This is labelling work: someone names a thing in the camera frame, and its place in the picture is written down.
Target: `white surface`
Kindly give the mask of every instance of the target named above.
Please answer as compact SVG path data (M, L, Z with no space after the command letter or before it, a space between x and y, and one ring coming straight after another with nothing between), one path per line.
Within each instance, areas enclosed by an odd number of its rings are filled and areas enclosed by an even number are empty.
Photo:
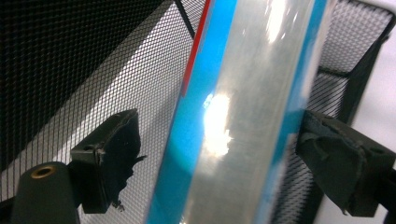
M396 1L382 1L396 7ZM353 128L396 151L396 31L383 45L361 99ZM344 216L328 198L318 211L316 223L382 223L387 211L380 206L374 218Z

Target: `blue stripe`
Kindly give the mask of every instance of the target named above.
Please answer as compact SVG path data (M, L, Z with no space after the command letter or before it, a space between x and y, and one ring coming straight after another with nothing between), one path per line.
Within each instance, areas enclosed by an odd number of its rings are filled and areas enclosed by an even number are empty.
M214 92L236 0L212 0L195 58L189 89L177 106L148 223L179 223L204 136L203 104Z
M295 70L294 80L291 84L289 99L276 143L276 150L267 173L255 223L263 223L264 220L267 219L266 216L270 215L268 209L274 199L275 182L279 175L280 163L286 149L288 136L292 133L298 133L300 129L304 110L306 109L308 101L307 98L302 96L302 91L326 6L327 0L316 0L312 8L311 18L305 33L305 39L300 53L300 59Z

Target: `mesh screen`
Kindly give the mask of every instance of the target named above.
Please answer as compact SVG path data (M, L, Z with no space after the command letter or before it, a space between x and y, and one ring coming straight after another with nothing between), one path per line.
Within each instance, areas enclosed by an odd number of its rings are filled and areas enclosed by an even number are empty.
M181 0L195 33L197 32L205 0Z
M307 109L335 118L339 116L349 81L348 72L382 35L392 17L393 14L378 7L354 1L338 1ZM295 144L285 153L286 169L281 177L271 223L312 223L315 217L315 214L309 214L311 217L308 217L307 211L318 189L312 173L294 153L294 149Z
M339 1L332 14L320 66L334 72L350 72L379 38L392 16L379 7Z
M120 194L125 212L109 208L80 217L83 223L143 223L192 44L176 6L146 0L1 4L0 201L15 195L24 171L45 161L69 162L70 149L106 118L137 108L141 154L148 158ZM194 11L191 19L200 16Z

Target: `red stripe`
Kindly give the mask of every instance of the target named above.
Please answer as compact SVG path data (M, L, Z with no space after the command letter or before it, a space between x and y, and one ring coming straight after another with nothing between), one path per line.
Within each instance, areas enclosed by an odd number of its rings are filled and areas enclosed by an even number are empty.
M183 77L183 84L182 84L182 89L181 89L182 96L186 95L187 88L189 87L191 72L192 72L192 68L194 66L195 57L197 56L197 51L198 51L199 43L201 41L202 31L204 30L207 11L209 10L210 1L211 0L205 1L204 10L202 11L202 16L201 16L201 19L200 19L199 25L198 25L198 30L197 30L197 33L195 34L194 42L192 43L190 58L189 58L189 61L187 62L186 71L184 72L184 77Z

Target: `metal mesh basket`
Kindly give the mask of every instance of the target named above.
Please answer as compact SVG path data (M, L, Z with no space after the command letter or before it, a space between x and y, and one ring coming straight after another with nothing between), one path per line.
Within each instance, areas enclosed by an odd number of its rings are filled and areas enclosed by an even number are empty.
M307 109L350 123L379 49L393 28L389 11L357 1L339 0L320 58ZM313 223L323 193L294 147L276 195L271 223Z
M69 152L109 116L137 108L142 135L126 211L83 223L143 223L192 38L173 1L1 3L0 201L20 175ZM204 1L184 4L195 29Z

